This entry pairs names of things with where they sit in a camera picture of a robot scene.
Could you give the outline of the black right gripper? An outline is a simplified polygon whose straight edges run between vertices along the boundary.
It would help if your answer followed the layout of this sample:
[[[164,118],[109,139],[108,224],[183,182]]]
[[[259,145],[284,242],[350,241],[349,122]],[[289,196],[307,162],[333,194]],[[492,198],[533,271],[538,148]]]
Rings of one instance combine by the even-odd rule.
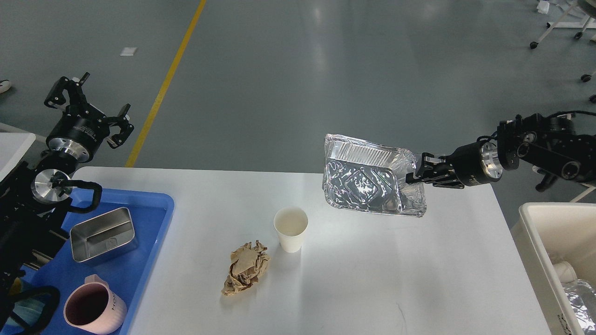
[[[458,147],[447,157],[435,157],[421,153],[419,174],[408,173],[407,184],[422,182],[437,188],[463,189],[498,182],[504,168],[498,159],[497,145],[489,141],[477,141]]]

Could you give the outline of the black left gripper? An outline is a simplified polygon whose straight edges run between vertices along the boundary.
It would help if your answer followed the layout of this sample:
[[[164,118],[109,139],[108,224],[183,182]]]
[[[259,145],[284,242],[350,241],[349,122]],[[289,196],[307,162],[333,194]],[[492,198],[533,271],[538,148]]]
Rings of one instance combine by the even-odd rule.
[[[46,139],[49,150],[71,154],[79,163],[94,159],[103,140],[110,134],[111,127],[119,128],[115,135],[107,137],[107,144],[116,149],[134,131],[128,112],[130,104],[125,104],[117,116],[103,117],[100,121],[91,117],[91,106],[83,93],[83,84],[91,74],[86,72],[80,79],[62,76],[55,81],[43,104],[62,111],[62,118]]]

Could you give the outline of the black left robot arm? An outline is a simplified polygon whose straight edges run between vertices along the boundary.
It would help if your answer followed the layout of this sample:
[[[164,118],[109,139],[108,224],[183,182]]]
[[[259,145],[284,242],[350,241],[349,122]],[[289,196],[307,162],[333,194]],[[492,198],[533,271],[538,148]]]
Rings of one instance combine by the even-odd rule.
[[[62,76],[49,91],[45,106],[62,111],[47,136],[47,149],[34,167],[26,161],[1,181],[1,325],[16,322],[22,335],[38,335],[51,321],[60,300],[54,286],[39,286],[12,294],[23,266],[38,270],[53,260],[68,240],[62,223],[68,213],[85,214],[98,208],[102,187],[73,180],[77,166],[94,159],[103,142],[122,146],[134,130],[129,104],[117,116],[106,116],[88,102],[83,84],[89,78]]]

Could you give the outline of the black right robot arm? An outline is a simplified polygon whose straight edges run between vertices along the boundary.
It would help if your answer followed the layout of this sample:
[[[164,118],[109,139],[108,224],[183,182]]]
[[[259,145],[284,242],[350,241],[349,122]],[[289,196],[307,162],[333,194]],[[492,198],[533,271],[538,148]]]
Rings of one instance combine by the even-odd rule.
[[[549,116],[535,113],[501,121],[493,135],[479,136],[449,155],[421,155],[421,164],[408,173],[408,184],[431,184],[439,188],[463,189],[500,180],[504,170],[515,170],[520,161],[538,169],[543,179],[536,190],[549,189],[556,180],[595,185],[596,140],[594,135],[578,135],[575,115],[593,112],[573,110]]]

